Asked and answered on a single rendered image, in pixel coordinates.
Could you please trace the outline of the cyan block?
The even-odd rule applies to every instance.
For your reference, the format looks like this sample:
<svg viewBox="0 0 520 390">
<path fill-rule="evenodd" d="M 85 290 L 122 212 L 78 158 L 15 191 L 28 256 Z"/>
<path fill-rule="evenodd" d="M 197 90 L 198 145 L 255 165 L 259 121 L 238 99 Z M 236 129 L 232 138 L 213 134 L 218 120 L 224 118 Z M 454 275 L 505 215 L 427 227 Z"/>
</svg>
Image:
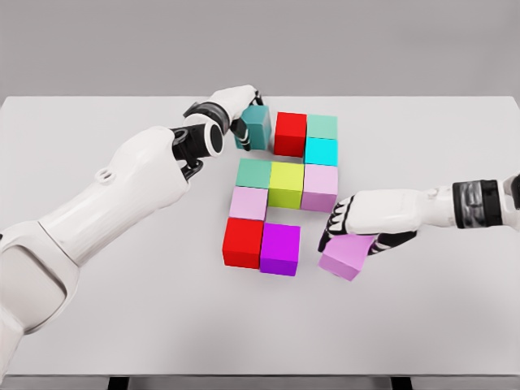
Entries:
<svg viewBox="0 0 520 390">
<path fill-rule="evenodd" d="M 305 142 L 304 163 L 337 167 L 337 140 L 307 137 Z"/>
</svg>

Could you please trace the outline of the vivid purple block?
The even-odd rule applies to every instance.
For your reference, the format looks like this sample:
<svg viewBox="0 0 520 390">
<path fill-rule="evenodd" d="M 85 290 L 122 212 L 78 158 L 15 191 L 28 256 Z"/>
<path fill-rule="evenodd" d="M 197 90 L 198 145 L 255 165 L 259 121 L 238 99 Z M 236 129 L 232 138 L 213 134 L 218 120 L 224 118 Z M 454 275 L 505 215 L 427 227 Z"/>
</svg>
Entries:
<svg viewBox="0 0 520 390">
<path fill-rule="evenodd" d="M 299 263 L 301 228 L 265 223 L 262 235 L 260 267 L 262 273 L 295 276 Z"/>
</svg>

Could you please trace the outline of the mint green block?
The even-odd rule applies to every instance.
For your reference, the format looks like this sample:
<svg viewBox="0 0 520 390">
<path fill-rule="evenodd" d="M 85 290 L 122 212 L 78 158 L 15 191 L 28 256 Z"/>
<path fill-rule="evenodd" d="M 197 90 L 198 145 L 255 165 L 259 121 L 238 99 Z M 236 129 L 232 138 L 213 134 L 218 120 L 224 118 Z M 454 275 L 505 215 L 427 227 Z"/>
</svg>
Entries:
<svg viewBox="0 0 520 390">
<path fill-rule="evenodd" d="M 236 186 L 268 189 L 271 178 L 271 161 L 242 158 L 236 176 Z"/>
<path fill-rule="evenodd" d="M 332 115 L 307 115 L 306 135 L 312 138 L 336 140 L 338 119 Z"/>
</svg>

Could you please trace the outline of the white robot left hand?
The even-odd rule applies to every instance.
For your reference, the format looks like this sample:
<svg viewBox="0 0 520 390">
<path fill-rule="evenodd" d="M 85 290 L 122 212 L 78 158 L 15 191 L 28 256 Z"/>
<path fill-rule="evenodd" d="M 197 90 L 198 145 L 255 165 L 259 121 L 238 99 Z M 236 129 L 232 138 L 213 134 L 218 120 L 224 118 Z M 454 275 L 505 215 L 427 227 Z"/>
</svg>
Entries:
<svg viewBox="0 0 520 390">
<path fill-rule="evenodd" d="M 251 136 L 242 116 L 251 106 L 266 110 L 260 92 L 250 84 L 221 89 L 206 101 L 220 115 L 221 133 L 231 131 L 246 151 L 251 150 Z"/>
</svg>

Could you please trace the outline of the red block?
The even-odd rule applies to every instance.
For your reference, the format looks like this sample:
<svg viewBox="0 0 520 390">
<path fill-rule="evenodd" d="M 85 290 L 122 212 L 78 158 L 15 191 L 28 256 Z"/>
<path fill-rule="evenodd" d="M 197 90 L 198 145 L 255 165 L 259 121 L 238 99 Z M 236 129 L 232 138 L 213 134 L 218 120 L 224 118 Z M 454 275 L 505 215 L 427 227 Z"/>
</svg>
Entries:
<svg viewBox="0 0 520 390">
<path fill-rule="evenodd" d="M 229 217 L 223 238 L 223 262 L 228 267 L 258 269 L 264 222 Z"/>
<path fill-rule="evenodd" d="M 278 112 L 274 154 L 302 158 L 306 143 L 306 126 L 306 114 Z"/>
</svg>

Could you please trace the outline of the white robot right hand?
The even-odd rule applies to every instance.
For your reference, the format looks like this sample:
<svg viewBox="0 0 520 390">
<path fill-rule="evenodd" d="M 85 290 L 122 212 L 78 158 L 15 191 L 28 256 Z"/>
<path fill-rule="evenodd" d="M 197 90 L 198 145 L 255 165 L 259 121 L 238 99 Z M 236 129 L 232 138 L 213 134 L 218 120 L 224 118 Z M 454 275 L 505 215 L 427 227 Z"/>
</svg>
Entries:
<svg viewBox="0 0 520 390">
<path fill-rule="evenodd" d="M 322 253 L 335 236 L 372 236 L 369 256 L 393 249 L 417 236 L 424 193 L 413 189 L 360 191 L 332 208 L 318 244 Z"/>
</svg>

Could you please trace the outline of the orchid pink block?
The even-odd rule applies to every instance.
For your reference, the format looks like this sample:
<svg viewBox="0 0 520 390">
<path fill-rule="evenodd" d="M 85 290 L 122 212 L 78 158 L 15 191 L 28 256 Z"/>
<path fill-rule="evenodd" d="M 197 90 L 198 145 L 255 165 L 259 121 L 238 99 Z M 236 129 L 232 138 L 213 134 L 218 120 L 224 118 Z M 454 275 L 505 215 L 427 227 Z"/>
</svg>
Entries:
<svg viewBox="0 0 520 390">
<path fill-rule="evenodd" d="M 333 237 L 326 245 L 318 266 L 348 281 L 354 280 L 363 268 L 374 236 L 348 234 Z"/>
</svg>

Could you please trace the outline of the dark teal block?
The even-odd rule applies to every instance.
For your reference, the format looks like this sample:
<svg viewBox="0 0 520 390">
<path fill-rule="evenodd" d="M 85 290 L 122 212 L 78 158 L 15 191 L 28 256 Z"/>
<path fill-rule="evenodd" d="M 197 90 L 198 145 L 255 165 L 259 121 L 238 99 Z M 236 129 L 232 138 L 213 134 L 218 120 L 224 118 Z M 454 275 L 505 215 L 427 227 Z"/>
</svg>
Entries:
<svg viewBox="0 0 520 390">
<path fill-rule="evenodd" d="M 268 106 L 251 105 L 241 119 L 249 130 L 252 150 L 267 150 L 271 138 L 271 116 Z"/>
</svg>

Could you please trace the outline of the pale lilac block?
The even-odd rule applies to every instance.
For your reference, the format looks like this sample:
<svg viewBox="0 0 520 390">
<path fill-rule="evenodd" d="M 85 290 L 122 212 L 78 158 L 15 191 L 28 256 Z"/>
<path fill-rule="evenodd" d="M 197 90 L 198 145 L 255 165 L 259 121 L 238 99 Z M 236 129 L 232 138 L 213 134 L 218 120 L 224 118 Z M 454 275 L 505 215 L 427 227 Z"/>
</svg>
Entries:
<svg viewBox="0 0 520 390">
<path fill-rule="evenodd" d="M 229 216 L 264 221 L 267 214 L 267 196 L 266 188 L 236 186 L 232 192 Z"/>
<path fill-rule="evenodd" d="M 338 167 L 306 164 L 301 209 L 331 213 L 338 194 Z"/>
</svg>

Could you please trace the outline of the yellow-green block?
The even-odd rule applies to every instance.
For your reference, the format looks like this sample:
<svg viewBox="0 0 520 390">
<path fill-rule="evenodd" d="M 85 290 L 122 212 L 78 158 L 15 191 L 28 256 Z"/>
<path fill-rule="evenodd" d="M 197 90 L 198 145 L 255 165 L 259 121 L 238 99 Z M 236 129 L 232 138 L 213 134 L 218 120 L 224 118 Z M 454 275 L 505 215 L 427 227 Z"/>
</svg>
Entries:
<svg viewBox="0 0 520 390">
<path fill-rule="evenodd" d="M 273 162 L 268 188 L 268 206 L 297 210 L 301 206 L 304 165 Z"/>
</svg>

